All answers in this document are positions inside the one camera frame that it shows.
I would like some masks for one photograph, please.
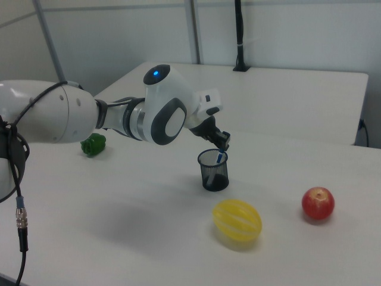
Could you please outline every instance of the black mesh cup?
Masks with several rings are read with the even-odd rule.
[[[227,176],[227,154],[222,153],[218,163],[220,150],[209,149],[202,152],[197,160],[201,166],[202,186],[208,191],[217,192],[225,189],[229,184]]]

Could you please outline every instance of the yellow fruit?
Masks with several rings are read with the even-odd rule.
[[[259,213],[244,201],[221,201],[214,207],[212,214],[219,230],[236,241],[254,240],[262,230]]]

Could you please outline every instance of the red apple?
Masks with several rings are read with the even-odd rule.
[[[335,199],[326,188],[315,186],[303,196],[302,207],[305,214],[313,219],[325,219],[335,207]]]

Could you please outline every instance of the desk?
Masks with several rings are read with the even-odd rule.
[[[94,158],[79,143],[31,144],[21,185],[30,249],[23,282],[377,285],[380,150],[226,130],[230,185],[217,193],[203,189],[196,160],[211,144],[188,130],[167,146],[100,130],[107,147]],[[313,225],[301,198],[317,185],[331,190],[336,207]],[[262,217],[251,247],[213,225],[212,208],[227,198]],[[14,213],[13,196],[0,205],[0,272],[11,277],[21,263]]]
[[[143,63],[98,98],[144,97]],[[254,69],[171,64],[195,91],[218,88],[222,128],[351,145],[355,142],[368,76],[333,71]]]

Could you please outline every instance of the white robotic arm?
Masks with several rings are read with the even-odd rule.
[[[194,92],[169,65],[153,67],[143,82],[145,98],[122,98],[116,102],[95,100],[77,88],[77,84],[68,82],[41,98],[18,122],[18,132],[27,142],[58,143],[82,141],[94,129],[104,128],[133,139],[166,145],[184,126],[196,136],[227,150],[230,135],[216,128],[213,117],[222,109],[216,89]],[[5,121],[13,122],[25,106],[52,84],[32,80],[0,82],[0,115]],[[3,131],[0,130],[0,135],[3,134],[3,139],[0,136],[0,202],[14,189]],[[24,164],[19,166],[21,180]]]

